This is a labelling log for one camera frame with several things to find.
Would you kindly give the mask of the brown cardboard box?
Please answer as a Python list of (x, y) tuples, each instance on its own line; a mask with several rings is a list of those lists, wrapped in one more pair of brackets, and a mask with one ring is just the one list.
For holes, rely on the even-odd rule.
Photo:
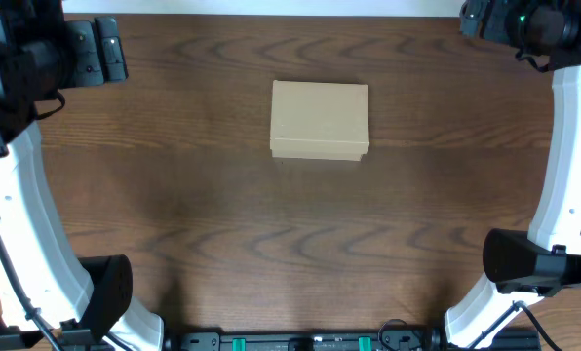
[(273, 82), (273, 157), (358, 162), (368, 149), (368, 86)]

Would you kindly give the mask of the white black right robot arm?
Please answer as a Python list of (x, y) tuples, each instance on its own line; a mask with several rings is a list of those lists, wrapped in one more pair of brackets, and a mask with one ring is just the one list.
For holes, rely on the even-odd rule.
[(460, 24), (463, 34), (512, 47), (516, 60), (551, 75), (552, 133), (530, 225), (488, 232), (481, 278), (425, 346), (532, 350), (552, 344), (543, 327), (510, 331), (510, 323), (562, 290), (581, 288), (581, 0), (467, 0)]

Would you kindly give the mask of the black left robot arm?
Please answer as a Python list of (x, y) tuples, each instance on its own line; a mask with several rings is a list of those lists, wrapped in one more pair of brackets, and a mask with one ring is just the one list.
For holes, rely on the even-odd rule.
[(37, 104), (123, 82), (111, 16), (69, 21), (59, 1), (0, 1), (0, 350), (161, 350), (161, 317), (133, 295), (121, 254), (78, 257), (43, 164)]

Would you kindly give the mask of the black mounting rail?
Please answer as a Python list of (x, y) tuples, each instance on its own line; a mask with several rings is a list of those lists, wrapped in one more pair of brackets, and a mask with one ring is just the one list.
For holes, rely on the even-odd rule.
[(178, 351), (383, 351), (454, 350), (437, 335), (427, 339), (422, 331), (390, 329), (382, 332), (232, 334), (187, 333), (174, 336), (164, 346)]

